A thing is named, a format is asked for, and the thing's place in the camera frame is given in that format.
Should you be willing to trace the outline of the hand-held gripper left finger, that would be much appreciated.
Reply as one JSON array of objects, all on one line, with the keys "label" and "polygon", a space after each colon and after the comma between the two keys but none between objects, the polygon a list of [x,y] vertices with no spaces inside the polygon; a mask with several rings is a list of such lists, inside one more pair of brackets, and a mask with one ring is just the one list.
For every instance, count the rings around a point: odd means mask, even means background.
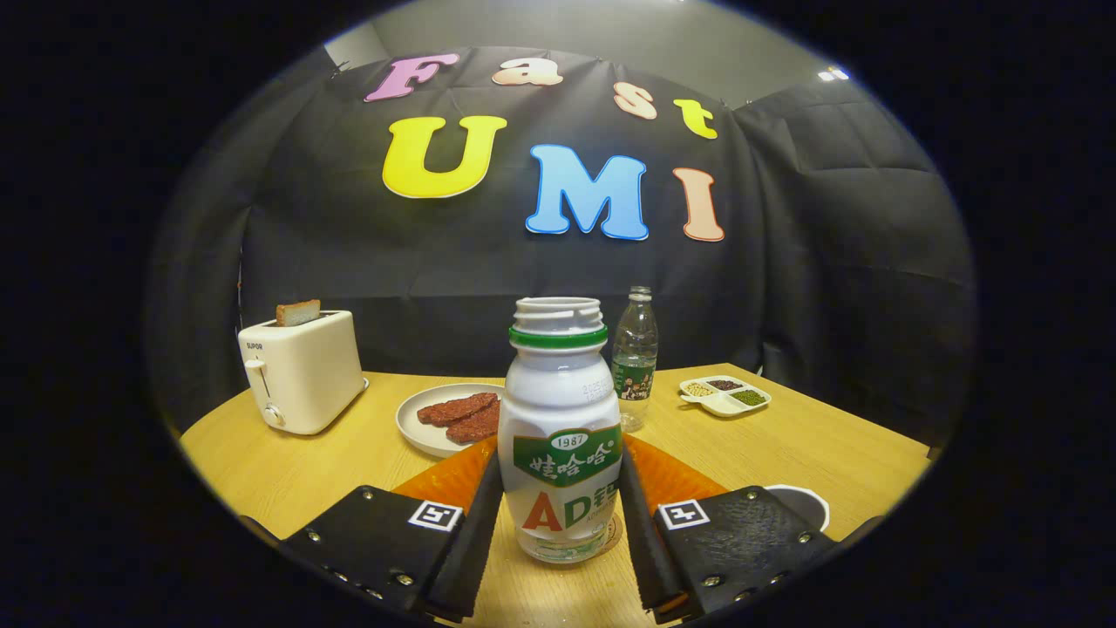
[{"label": "hand-held gripper left finger", "polygon": [[371,603],[459,624],[474,613],[502,496],[487,438],[398,487],[353,487],[279,548]]}]

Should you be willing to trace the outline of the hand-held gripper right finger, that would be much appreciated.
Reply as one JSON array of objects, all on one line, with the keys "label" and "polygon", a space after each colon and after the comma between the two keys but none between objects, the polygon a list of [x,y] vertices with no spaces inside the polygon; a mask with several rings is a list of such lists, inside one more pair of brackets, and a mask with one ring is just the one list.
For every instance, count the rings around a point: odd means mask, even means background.
[{"label": "hand-held gripper right finger", "polygon": [[741,611],[857,544],[827,537],[828,506],[812,490],[730,490],[626,434],[619,468],[631,566],[642,607],[657,624]]}]

